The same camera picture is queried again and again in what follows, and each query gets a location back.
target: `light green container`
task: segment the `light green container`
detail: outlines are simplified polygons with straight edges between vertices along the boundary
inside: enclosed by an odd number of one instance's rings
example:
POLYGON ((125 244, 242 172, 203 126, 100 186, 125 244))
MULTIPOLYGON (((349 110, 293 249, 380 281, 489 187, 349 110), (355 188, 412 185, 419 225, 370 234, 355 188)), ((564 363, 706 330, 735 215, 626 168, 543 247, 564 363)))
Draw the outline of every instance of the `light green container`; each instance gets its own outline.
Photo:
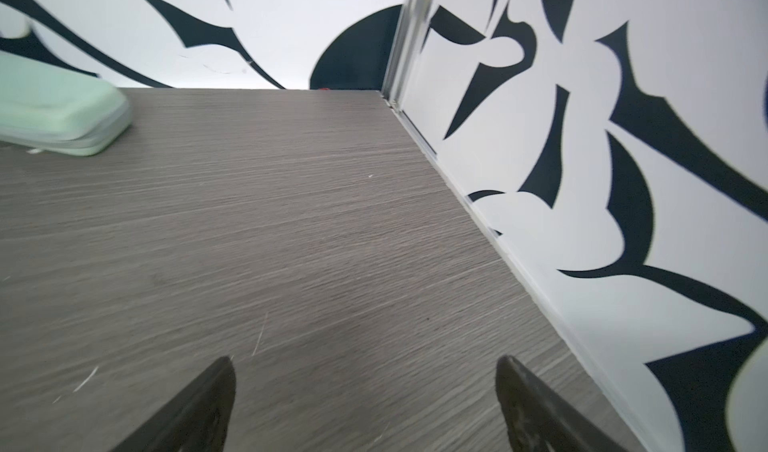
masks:
POLYGON ((0 140, 91 156, 130 121, 128 99, 112 84, 0 51, 0 140))

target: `wooden floor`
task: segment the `wooden floor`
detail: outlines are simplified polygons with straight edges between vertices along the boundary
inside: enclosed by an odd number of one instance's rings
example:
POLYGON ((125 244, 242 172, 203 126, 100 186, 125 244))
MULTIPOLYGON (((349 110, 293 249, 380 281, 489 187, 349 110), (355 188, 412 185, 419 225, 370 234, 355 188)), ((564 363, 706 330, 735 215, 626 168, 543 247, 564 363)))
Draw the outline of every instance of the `wooden floor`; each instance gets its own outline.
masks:
POLYGON ((640 448, 377 93, 126 93, 96 157, 0 144, 0 449, 109 450, 228 354, 229 452, 509 451, 504 353, 640 448))

